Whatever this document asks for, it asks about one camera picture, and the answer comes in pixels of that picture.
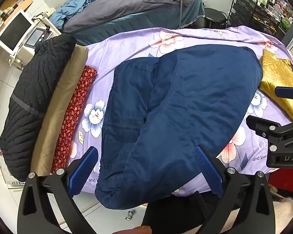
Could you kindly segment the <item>navy blue padded jacket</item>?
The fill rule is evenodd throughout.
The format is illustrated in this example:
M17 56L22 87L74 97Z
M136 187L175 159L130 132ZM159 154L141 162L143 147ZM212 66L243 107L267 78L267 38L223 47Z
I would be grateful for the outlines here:
M115 68L95 195L122 210L173 193L200 174L239 128L263 70L247 47L205 44Z

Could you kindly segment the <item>golden yellow shiny garment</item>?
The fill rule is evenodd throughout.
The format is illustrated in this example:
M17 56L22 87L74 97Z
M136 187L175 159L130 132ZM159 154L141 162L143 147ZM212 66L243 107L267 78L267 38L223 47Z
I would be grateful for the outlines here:
M276 87L293 87L293 66L289 59L279 59L268 50L260 58L263 78L259 89L270 97L293 120L293 99L279 98Z

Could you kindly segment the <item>purple floral bed sheet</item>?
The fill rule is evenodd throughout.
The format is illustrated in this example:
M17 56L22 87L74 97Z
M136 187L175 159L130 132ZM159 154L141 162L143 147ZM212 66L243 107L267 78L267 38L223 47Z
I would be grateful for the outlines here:
M281 41L246 26L225 30L148 28L119 33L91 44L88 46L86 64L96 69L97 77L80 113L71 141L69 161L79 159L91 146L101 147L102 125L116 66L125 60L160 57L199 44L245 46L252 49L258 58L264 51L269 51L280 59L288 60L293 67L293 56ZM267 141L242 123L218 158L224 165L236 168L243 174L254 174L256 171L270 174L273 169L266 165L267 152Z

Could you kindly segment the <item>small metal floor fitting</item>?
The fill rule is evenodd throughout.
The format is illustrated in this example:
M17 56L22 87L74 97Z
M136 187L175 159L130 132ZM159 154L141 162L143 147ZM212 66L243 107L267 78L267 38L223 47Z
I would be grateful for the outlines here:
M133 217L133 211L130 210L130 211L127 212L127 216L125 217L125 219L127 221L130 221L130 220L132 220L132 217Z

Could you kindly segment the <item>tan folded garment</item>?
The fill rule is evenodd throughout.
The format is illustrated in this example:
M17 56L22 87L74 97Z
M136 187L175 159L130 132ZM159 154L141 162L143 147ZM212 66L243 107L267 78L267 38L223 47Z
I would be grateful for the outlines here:
M34 147L30 171L39 176L51 172L64 115L88 59L88 48L76 45L53 92Z

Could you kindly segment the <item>red floral folded cloth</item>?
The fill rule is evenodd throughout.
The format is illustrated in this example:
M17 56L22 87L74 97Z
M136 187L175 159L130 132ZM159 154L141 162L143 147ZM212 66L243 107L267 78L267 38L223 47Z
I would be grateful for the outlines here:
M72 98L69 102L64 115L64 120L61 126L59 138L56 143L55 153L53 157L51 173L53 174L59 168L65 168L69 157L70 145L72 137L81 111L87 97L88 91L93 83L97 72L90 66L85 66L81 77L74 90Z

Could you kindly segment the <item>black round stool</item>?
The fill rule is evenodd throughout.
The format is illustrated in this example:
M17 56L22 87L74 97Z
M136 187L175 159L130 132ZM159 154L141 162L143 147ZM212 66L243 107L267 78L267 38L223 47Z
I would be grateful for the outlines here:
M205 8L205 27L215 29L225 29L228 17L224 12L212 8Z

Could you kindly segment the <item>black quilted folded garment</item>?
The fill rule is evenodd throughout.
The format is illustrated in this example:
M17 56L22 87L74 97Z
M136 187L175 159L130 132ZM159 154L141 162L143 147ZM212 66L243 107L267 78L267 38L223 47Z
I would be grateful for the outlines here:
M11 94L0 149L11 175L20 182L26 181L30 173L43 119L76 43L70 34L38 43Z

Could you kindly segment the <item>white framed monitor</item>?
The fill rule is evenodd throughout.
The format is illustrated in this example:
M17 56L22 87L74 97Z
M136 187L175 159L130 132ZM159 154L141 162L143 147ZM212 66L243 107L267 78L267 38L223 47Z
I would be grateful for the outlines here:
M0 32L0 46L14 55L34 27L35 23L23 10L19 10Z

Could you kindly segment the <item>white appliance with display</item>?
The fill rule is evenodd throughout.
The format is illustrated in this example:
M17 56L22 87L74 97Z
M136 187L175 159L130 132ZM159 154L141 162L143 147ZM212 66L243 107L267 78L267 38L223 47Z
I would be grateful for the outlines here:
M61 32L57 29L50 28L49 30L41 27L35 27L30 34L25 37L16 53L9 56L8 63L19 70L23 70L24 66L31 61L35 54L35 48L39 43L60 35Z

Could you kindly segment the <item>light blue crumpled cloth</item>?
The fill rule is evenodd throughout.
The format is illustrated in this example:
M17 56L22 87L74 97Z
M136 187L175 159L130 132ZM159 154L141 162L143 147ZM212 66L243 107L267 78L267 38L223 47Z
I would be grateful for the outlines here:
M56 9L49 20L58 30L62 30L63 25L68 19L83 11L83 9L94 1L95 0L68 0Z

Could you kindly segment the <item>grey blanket on bed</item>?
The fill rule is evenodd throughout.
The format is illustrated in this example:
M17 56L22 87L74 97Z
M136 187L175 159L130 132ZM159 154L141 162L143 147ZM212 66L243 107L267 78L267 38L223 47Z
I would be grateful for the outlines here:
M195 0L95 0L83 11L68 19L63 25L65 33L72 33L85 27L96 26L122 16L151 9L179 5L189 7Z

